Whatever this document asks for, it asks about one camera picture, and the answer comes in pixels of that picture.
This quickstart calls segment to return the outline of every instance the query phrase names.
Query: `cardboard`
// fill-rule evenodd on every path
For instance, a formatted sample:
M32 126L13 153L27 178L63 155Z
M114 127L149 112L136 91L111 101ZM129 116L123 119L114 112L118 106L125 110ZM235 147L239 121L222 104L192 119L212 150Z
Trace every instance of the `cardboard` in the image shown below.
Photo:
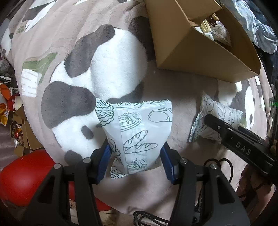
M21 124L22 123L22 118L20 116L18 116L17 114L13 115L13 121L16 121L17 124Z
M23 133L24 147L29 148L29 143L28 143L28 139L27 139L27 132L26 132L26 127L25 127L24 121L23 121L23 124L22 124L22 133Z
M23 105L17 111L15 111L15 114L18 115L19 117L21 117L22 119L27 120Z
M13 120L18 124L22 124L22 133L23 133L23 142L24 146L16 146L14 148L14 153L18 157L23 156L24 154L30 153L31 150L36 150L42 148L42 144L37 140L35 134L33 133L29 122L27 121L27 117L24 112L24 107L21 106L17 111L15 111L13 115Z
M27 139L28 139L30 149L35 150L35 149L42 148L43 145L37 140L27 120L24 120L24 125L26 129L26 134L27 134Z
M224 6L221 9L214 0L145 0L145 4L159 68L233 83L260 73L252 42ZM193 28L214 11L230 33L232 47L223 47Z

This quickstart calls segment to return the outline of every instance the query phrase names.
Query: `blue gripper pad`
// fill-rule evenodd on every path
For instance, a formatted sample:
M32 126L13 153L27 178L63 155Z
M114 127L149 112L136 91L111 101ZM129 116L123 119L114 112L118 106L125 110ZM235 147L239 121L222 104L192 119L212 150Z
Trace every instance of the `blue gripper pad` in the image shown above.
M170 161L170 158L166 152L164 146L160 150L160 158L167 176L167 179L171 181L172 184L175 184L175 177L174 177L174 165Z
M111 156L111 149L108 144L104 148L103 155L98 165L98 176L97 176L98 183L104 178L110 156Z

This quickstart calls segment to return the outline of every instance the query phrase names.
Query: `plush blanket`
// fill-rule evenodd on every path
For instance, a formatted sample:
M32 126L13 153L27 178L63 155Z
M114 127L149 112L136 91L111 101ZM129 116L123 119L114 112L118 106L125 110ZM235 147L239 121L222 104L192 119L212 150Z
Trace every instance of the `plush blanket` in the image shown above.
M169 99L171 148L195 164L229 158L237 186L246 163L214 141L188 143L202 92L246 115L247 128L267 133L266 74L236 84L158 69L148 15L138 0L26 0L10 22L2 49L14 66L27 119L49 155L63 165L92 154L105 140L96 98L110 103ZM229 176L228 165L223 172ZM163 167L94 186L96 197L122 213L143 209L168 218L177 186Z

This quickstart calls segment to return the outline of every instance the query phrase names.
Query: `black cable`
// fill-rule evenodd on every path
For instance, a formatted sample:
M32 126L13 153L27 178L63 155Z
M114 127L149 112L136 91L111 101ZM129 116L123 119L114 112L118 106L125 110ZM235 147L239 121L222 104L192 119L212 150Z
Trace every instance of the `black cable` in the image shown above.
M159 226L165 226L165 224L162 224L160 222L164 222L164 223L169 224L168 220L165 220L163 218L157 217L157 216L155 216L155 215L153 215L151 213L148 213L148 212L145 212L145 211L142 211L142 210L141 211L135 211L133 213L133 216L134 216L133 223L134 223L135 226L141 226L141 225L151 226L149 224L143 223L142 222L143 218L148 218L149 220L151 220L152 222L156 223Z
M211 158L211 159L208 159L208 160L205 161L204 166L207 166L207 164L208 164L209 162L215 162L215 163L217 164L217 166L220 168L220 170L222 170L222 169L221 169L221 164L220 164L220 163L223 162L223 161L227 162L227 163L230 165L230 168L231 168L231 176L230 176L230 179L229 179L229 183L231 183L231 181L232 181L232 179L233 179L233 175L234 175L234 168L233 168L233 164L231 163L231 161L230 161L229 159L222 158L222 159L220 159L220 160L217 160L217 159Z
M234 175L234 168L233 168L233 164L231 163L231 161L229 159L226 158L222 158L219 160L219 162L227 162L230 165L231 168L231 175L230 175L230 179L229 179L229 183L231 183L232 179L233 179L233 175Z
M259 186L255 187L254 189L253 189L253 188L250 188L249 191L252 190L252 189L253 189L254 191L257 191L258 189L260 189L260 188L263 187L264 185L265 185L265 183L262 182ZM243 195L240 195L239 198L244 198L244 197L247 195L247 193L245 193L245 194L243 194Z

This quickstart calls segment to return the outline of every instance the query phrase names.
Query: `floor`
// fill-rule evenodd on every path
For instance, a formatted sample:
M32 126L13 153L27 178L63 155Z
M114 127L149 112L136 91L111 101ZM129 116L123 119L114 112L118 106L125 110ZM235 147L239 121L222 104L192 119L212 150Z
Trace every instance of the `floor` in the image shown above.
M16 158L18 157L14 154L10 128L0 124L0 171Z

